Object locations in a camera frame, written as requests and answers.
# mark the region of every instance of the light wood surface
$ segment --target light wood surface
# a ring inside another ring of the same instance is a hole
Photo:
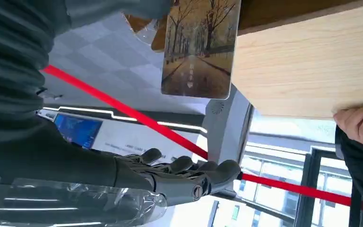
[[[363,105],[363,6],[353,6],[238,36],[233,83],[263,115],[331,118]]]

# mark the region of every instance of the white panel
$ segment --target white panel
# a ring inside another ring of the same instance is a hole
[[[175,131],[184,138],[196,143],[198,134]],[[165,156],[160,162],[171,162],[172,157],[192,153],[145,125],[104,120],[92,146],[93,149],[119,155],[142,154],[150,148],[157,148]]]

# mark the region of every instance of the display screen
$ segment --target display screen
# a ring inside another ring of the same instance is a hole
[[[101,127],[102,121],[58,114],[55,119],[63,138],[90,149]]]

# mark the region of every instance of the wooden table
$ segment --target wooden table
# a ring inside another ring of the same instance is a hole
[[[261,114],[331,118],[363,105],[363,0],[348,2],[243,4],[232,81]]]

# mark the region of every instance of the red rope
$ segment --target red rope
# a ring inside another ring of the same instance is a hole
[[[89,84],[75,78],[74,76],[52,66],[49,65],[47,68],[44,69],[44,72],[49,73],[57,78],[60,78],[67,83],[89,93],[95,98],[109,104],[113,108],[116,108],[120,112],[132,117],[136,118],[140,123],[150,127],[151,129],[157,131],[158,133],[162,134],[163,136],[167,137],[168,139],[172,140],[173,142],[179,144],[180,146],[190,150],[191,152],[208,159],[208,153],[192,143],[191,141],[185,139],[184,137],[180,136],[176,132],[173,132],[168,127],[158,124],[155,120],[145,116],[144,114],[140,113],[137,110],[130,108],[129,106],[119,102],[118,100],[110,97],[109,95],[105,94],[104,92],[90,86]],[[325,192],[321,190],[317,190],[315,188],[300,186],[296,184],[281,182],[277,180],[272,180],[269,178],[264,178],[260,176],[254,176],[249,174],[243,174],[243,180],[251,181],[255,183],[265,184],[271,187],[276,187],[280,189],[284,189],[287,191],[299,193],[301,195],[318,198],[330,202],[335,202],[338,204],[350,206],[351,198],[343,195],[338,195],[330,192]]]

